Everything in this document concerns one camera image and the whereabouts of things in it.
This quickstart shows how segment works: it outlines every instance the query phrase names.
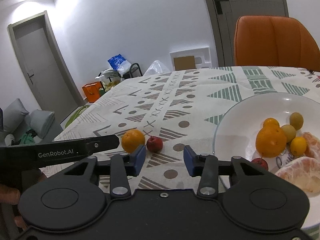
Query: orange chair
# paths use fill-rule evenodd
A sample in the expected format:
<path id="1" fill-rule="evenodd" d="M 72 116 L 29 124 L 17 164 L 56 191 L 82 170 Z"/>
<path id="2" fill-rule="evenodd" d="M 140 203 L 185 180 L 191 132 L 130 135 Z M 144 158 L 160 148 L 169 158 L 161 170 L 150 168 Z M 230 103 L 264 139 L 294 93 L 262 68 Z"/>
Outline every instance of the orange chair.
<path id="1" fill-rule="evenodd" d="M 293 18 L 240 17 L 234 51 L 238 66 L 287 66 L 320 71 L 320 51 L 315 40 Z"/>

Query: orange box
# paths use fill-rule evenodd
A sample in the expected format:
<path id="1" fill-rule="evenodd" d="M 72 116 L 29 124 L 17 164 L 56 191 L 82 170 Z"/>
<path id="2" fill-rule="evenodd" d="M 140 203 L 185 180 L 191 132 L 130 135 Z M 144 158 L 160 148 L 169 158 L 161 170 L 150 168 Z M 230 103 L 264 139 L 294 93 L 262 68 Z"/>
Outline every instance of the orange box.
<path id="1" fill-rule="evenodd" d="M 101 82 L 86 84 L 82 87 L 89 103 L 94 103 L 100 98 L 99 88 L 103 88 Z"/>

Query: red fruit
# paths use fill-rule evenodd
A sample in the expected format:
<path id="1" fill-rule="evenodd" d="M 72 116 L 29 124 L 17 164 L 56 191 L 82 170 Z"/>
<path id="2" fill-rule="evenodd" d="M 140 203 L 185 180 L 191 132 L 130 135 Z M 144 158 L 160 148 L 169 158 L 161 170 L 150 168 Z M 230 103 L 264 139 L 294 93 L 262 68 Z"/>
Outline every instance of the red fruit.
<path id="1" fill-rule="evenodd" d="M 157 136 L 150 136 L 147 141 L 147 148 L 150 152 L 156 153 L 162 150 L 163 142 Z"/>
<path id="2" fill-rule="evenodd" d="M 269 170 L 268 163 L 262 158 L 255 158 L 251 162 L 260 165 L 266 171 Z"/>

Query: gray door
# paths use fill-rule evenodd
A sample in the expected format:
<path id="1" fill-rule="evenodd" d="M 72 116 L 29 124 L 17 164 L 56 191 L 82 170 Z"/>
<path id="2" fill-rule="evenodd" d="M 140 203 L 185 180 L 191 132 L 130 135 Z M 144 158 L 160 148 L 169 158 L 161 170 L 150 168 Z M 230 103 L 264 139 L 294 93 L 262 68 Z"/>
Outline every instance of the gray door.
<path id="1" fill-rule="evenodd" d="M 219 65 L 233 66 L 233 38 L 236 22 L 244 15 L 272 15 L 288 16 L 286 0 L 211 0 L 215 12 L 210 12 L 210 17 L 216 17 L 218 30 L 214 29 L 215 39 L 221 39 L 217 45 L 222 45 L 223 55 L 218 55 Z"/>
<path id="2" fill-rule="evenodd" d="M 62 122 L 77 107 L 58 67 L 48 42 L 45 22 L 37 19 L 14 30 L 31 90 L 42 110 L 52 110 Z"/>

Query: orange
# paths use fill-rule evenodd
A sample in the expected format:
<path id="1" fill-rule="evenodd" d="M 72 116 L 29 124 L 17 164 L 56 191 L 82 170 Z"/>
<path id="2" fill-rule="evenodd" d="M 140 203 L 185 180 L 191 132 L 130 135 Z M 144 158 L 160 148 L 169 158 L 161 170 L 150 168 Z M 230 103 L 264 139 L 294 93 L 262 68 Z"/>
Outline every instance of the orange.
<path id="1" fill-rule="evenodd" d="M 278 126 L 278 127 L 280 127 L 280 125 L 279 125 L 279 122 L 276 120 L 276 119 L 274 119 L 274 118 L 267 118 L 266 120 L 264 120 L 264 122 L 263 122 L 263 127 L 265 127 L 265 126 L 267 126 L 267 125 L 271 125 L 271 124 L 273 124 L 273 125 L 276 125 L 276 126 Z"/>
<path id="2" fill-rule="evenodd" d="M 284 131 L 275 125 L 268 125 L 258 132 L 256 149 L 262 157 L 273 158 L 284 151 L 286 143 Z"/>
<path id="3" fill-rule="evenodd" d="M 301 156 L 307 150 L 307 141 L 303 137 L 296 137 L 290 143 L 290 151 L 293 156 Z"/>
<path id="4" fill-rule="evenodd" d="M 129 154 L 133 153 L 140 144 L 144 145 L 145 143 L 146 139 L 143 133 L 137 129 L 127 131 L 121 138 L 122 148 Z"/>

